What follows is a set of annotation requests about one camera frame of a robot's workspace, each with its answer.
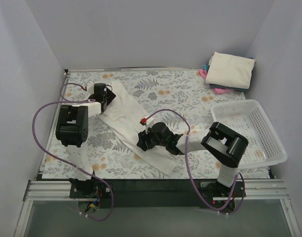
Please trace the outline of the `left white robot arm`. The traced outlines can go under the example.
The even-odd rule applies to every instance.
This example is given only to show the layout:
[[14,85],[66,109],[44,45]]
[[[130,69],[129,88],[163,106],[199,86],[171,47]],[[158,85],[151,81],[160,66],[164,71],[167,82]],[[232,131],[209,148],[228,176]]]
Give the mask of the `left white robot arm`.
[[75,177],[69,181],[75,190],[88,197],[96,196],[98,185],[91,180],[93,168],[87,155],[86,140],[89,133],[89,118],[103,114],[116,95],[112,87],[105,83],[89,82],[84,90],[90,93],[85,104],[62,105],[59,110],[55,135],[65,146],[73,164],[82,170],[75,172]]

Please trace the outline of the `white t shirt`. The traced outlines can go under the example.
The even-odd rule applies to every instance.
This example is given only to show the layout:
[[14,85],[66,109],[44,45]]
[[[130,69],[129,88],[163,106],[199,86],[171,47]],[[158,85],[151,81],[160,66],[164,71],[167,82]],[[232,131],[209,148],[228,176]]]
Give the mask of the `white t shirt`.
[[181,157],[170,154],[164,147],[157,146],[144,152],[137,146],[138,133],[145,130],[145,127],[140,124],[140,120],[148,112],[129,95],[121,82],[112,81],[110,85],[116,97],[99,118],[111,128],[117,138],[135,155],[160,172],[169,175]]

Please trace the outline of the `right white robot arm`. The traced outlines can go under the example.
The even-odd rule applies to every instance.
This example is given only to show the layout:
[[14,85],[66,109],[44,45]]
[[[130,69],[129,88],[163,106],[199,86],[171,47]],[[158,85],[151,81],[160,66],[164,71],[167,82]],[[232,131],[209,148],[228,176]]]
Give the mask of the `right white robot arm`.
[[220,122],[214,122],[207,132],[189,136],[173,133],[163,122],[143,118],[140,124],[146,127],[138,133],[137,146],[143,151],[159,146],[177,156],[206,150],[221,163],[217,180],[200,189],[203,197],[225,197],[234,191],[238,166],[249,143],[243,135]]

